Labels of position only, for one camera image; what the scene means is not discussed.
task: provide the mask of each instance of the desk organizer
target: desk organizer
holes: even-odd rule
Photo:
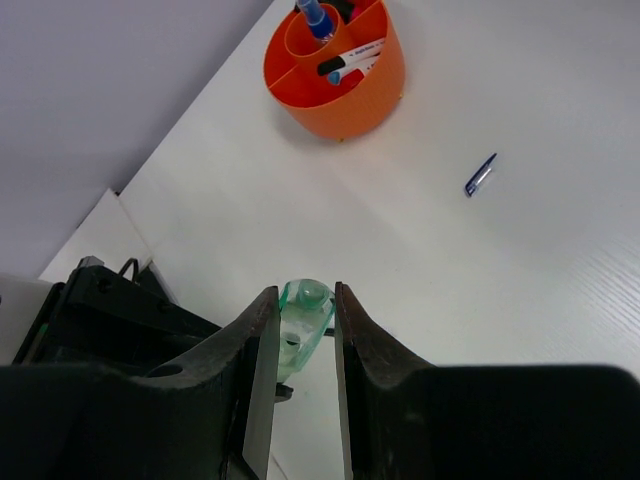
[[[336,25],[334,37],[315,43],[302,13],[291,12],[274,33],[264,59],[271,94],[298,122],[321,137],[342,140],[365,133],[391,113],[402,96],[405,67],[400,42],[382,0],[355,2],[363,12],[345,25],[330,5],[322,7]],[[320,77],[319,63],[385,37],[380,57],[358,85],[333,86]]]

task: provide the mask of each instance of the black cable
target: black cable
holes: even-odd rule
[[[133,266],[131,281],[133,283],[136,283],[136,281],[138,280],[138,275],[140,274],[140,264],[138,263],[137,258],[132,257],[129,260],[127,260],[125,264],[122,266],[122,268],[120,269],[120,271],[118,272],[118,275],[120,275],[121,277],[124,277],[124,274],[127,273],[127,270],[129,270],[129,267],[131,266]]]

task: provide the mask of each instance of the translucent green bottle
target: translucent green bottle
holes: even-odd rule
[[[280,296],[278,382],[299,372],[320,343],[335,310],[333,292],[316,280],[292,280]]]

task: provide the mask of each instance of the wall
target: wall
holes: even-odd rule
[[[0,272],[37,276],[270,3],[2,0]]]

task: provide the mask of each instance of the white table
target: white table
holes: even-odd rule
[[[640,5],[402,0],[380,128],[308,134],[263,85],[276,0],[120,200],[182,306],[231,321],[271,284],[349,283],[438,365],[640,373]],[[497,172],[463,186],[493,151]],[[333,344],[276,407],[289,479],[342,478]]]

